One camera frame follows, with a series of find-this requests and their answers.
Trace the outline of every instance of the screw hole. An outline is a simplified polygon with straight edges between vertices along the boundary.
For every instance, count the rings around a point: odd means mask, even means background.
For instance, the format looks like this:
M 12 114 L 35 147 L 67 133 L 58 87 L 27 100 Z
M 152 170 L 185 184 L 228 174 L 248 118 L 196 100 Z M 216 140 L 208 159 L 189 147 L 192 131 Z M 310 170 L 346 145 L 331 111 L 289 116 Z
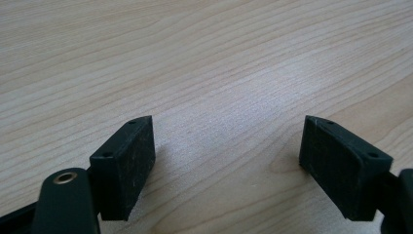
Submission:
M 77 177 L 77 174 L 75 173 L 64 173 L 64 174 L 58 175 L 53 180 L 53 182 L 55 184 L 64 184 L 64 183 L 72 181 L 73 179 L 75 179 L 75 177 Z
M 112 154 L 113 154 L 112 152 L 104 152 L 102 153 L 102 156 L 106 158 L 106 157 L 112 156 Z
M 372 158 L 378 158 L 379 157 L 379 155 L 376 154 L 376 153 L 368 153 L 368 155 Z

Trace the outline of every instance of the wood grain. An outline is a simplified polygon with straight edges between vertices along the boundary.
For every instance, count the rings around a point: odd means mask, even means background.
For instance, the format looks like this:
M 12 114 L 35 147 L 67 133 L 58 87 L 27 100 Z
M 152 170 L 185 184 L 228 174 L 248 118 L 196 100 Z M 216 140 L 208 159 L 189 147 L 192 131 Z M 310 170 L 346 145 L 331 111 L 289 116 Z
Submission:
M 153 115 L 157 162 L 102 233 L 379 233 L 298 167 L 304 116 L 413 167 L 413 2 L 1 1 L 0 215 Z

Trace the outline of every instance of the light wood surface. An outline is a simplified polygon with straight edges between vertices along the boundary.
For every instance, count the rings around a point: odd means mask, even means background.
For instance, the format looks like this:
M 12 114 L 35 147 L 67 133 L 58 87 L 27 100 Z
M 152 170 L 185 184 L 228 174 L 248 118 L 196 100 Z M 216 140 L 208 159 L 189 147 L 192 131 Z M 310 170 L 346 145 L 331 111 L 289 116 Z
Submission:
M 102 233 L 379 233 L 298 166 L 304 117 L 413 167 L 413 1 L 2 1 L 0 215 L 153 115 L 157 162 Z

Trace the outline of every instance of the textured rubber surface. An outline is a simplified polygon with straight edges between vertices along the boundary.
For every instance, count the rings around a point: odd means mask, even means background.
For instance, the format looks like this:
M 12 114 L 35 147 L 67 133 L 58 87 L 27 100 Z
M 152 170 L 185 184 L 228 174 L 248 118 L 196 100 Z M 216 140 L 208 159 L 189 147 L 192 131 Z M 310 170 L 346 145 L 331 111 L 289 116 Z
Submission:
M 393 158 L 340 125 L 306 116 L 300 165 L 309 172 L 345 218 L 372 220 L 375 179 Z
M 128 220 L 155 164 L 152 117 L 130 120 L 90 158 L 95 205 L 103 220 Z

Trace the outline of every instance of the clamp jaw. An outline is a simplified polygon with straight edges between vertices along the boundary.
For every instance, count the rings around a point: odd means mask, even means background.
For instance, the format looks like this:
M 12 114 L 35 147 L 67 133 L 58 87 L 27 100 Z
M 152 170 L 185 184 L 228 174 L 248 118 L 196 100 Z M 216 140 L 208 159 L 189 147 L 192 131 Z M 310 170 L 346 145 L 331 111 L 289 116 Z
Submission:
M 37 203 L 0 218 L 2 233 L 100 233 L 102 220 L 128 220 L 155 164 L 152 117 L 130 120 L 90 157 L 87 169 L 47 177 Z
M 413 234 L 413 169 L 389 172 L 393 158 L 340 125 L 307 116 L 300 165 L 345 218 L 385 216 L 382 233 Z

